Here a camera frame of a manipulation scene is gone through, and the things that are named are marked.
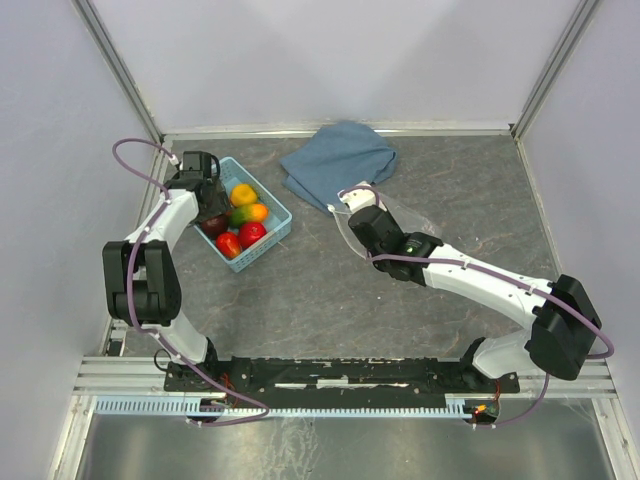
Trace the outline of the dark red apple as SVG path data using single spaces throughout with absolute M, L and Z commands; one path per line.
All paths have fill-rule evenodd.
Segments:
M 211 217 L 200 223 L 200 229 L 208 238 L 215 240 L 229 230 L 229 218 L 225 214 Z

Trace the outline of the clear zip top bag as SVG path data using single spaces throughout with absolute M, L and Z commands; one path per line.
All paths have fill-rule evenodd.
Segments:
M 442 237 L 442 229 L 426 216 L 383 193 L 380 193 L 379 197 L 382 207 L 391 213 L 404 232 L 412 233 L 421 231 L 433 237 Z M 366 258 L 368 254 L 366 253 L 365 247 L 361 245 L 348 226 L 348 220 L 352 216 L 349 207 L 338 200 L 334 204 L 329 204 L 327 210 L 333 215 L 338 230 L 349 248 L 359 257 Z

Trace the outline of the red bell pepper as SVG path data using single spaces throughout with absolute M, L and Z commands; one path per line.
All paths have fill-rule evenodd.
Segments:
M 215 239 L 215 246 L 228 260 L 235 259 L 243 251 L 238 236 L 231 231 L 218 235 Z

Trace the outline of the bright red apple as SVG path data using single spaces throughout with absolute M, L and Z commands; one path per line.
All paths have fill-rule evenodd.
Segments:
M 267 229 L 260 222 L 247 222 L 238 231 L 238 241 L 243 250 L 250 248 L 267 234 Z

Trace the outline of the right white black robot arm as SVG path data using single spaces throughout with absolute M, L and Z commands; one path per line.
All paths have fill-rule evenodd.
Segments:
M 424 232 L 404 232 L 391 213 L 366 206 L 347 225 L 373 266 L 395 280 L 448 291 L 515 322 L 518 331 L 477 340 L 458 368 L 467 389 L 481 391 L 508 373 L 537 367 L 572 381 L 602 323 L 582 283 L 565 274 L 551 281 L 477 261 Z

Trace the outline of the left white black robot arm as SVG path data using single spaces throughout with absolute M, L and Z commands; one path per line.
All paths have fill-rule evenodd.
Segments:
M 142 224 L 102 250 L 109 314 L 155 339 L 173 362 L 188 365 L 187 379 L 209 390 L 221 378 L 211 340 L 197 332 L 182 310 L 182 289 L 172 251 L 195 223 L 224 215 L 230 205 L 219 159 L 188 151 L 178 171 L 160 186 L 160 198 Z

